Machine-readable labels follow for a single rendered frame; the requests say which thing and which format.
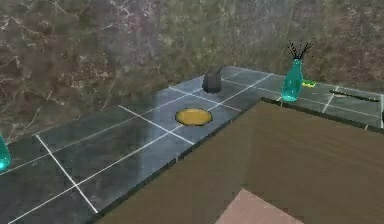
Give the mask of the teal glass bottle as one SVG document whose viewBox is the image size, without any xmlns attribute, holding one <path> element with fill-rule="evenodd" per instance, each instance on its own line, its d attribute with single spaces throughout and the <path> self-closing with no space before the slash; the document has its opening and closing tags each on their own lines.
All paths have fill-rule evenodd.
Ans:
<svg viewBox="0 0 384 224">
<path fill-rule="evenodd" d="M 3 136 L 0 134 L 0 172 L 5 171 L 11 163 L 11 155 Z"/>
</svg>

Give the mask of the dark grey mug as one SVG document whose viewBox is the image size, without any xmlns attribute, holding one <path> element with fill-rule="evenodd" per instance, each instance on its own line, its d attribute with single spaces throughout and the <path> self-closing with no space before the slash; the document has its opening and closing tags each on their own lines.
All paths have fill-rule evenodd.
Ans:
<svg viewBox="0 0 384 224">
<path fill-rule="evenodd" d="M 222 67 L 215 68 L 213 70 L 207 70 L 204 74 L 202 89 L 206 93 L 218 93 L 222 89 L 222 80 L 221 80 L 221 70 Z"/>
</svg>

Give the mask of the brown kitchen counter cabinet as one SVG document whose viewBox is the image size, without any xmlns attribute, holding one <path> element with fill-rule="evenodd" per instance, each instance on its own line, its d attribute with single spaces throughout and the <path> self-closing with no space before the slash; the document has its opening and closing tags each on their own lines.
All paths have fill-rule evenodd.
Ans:
<svg viewBox="0 0 384 224">
<path fill-rule="evenodd" d="M 384 94 L 287 103 L 279 75 L 222 75 L 216 94 L 192 79 L 12 143 L 0 224 L 213 224 L 241 190 L 293 222 L 384 224 Z M 213 119 L 185 126 L 185 108 Z"/>
</svg>

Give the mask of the yellow round plate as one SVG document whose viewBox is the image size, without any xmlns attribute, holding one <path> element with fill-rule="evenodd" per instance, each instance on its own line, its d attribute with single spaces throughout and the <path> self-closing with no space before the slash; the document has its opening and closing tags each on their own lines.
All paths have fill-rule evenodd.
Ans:
<svg viewBox="0 0 384 224">
<path fill-rule="evenodd" d="M 212 114 L 201 108 L 185 108 L 175 114 L 175 120 L 185 126 L 203 126 L 212 119 Z"/>
</svg>

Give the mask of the teal glass vase with twigs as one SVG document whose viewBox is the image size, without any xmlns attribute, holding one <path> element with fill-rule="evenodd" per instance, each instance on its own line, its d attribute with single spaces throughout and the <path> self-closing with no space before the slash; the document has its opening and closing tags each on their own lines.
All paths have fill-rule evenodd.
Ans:
<svg viewBox="0 0 384 224">
<path fill-rule="evenodd" d="M 281 88 L 281 98 L 285 102 L 295 102 L 299 97 L 303 83 L 302 65 L 304 57 L 312 46 L 312 41 L 306 42 L 305 45 L 299 43 L 299 47 L 296 47 L 292 41 L 289 42 L 288 50 L 292 56 L 292 65 L 286 73 Z"/>
</svg>

